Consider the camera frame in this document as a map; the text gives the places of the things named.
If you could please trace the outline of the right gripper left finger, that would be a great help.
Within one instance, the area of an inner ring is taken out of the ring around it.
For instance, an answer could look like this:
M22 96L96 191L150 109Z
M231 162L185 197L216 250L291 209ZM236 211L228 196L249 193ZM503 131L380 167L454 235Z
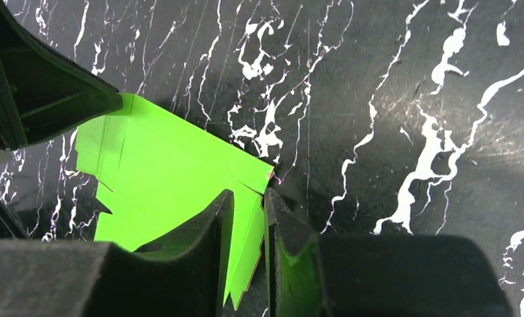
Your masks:
M234 195L133 252L106 242L0 239L0 316L220 316Z

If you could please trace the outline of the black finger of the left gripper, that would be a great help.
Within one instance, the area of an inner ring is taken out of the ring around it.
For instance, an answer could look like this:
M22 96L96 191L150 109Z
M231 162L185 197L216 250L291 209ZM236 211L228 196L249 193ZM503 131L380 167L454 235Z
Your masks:
M118 89L37 39L0 1L0 151L49 141L120 109Z

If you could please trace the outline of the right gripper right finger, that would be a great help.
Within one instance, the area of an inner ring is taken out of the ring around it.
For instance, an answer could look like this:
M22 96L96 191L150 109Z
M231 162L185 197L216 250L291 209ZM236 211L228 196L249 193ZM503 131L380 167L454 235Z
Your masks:
M264 193L269 316L512 316L490 262L460 236L319 234Z

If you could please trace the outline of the green paper box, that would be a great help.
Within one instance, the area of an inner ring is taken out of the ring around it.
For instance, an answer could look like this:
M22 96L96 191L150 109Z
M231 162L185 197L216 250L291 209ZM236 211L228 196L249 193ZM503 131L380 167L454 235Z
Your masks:
M77 169L98 180L107 208L94 239L134 251L197 215L223 190L234 195L225 298L238 308L260 259L262 196L272 165L136 95L77 129Z

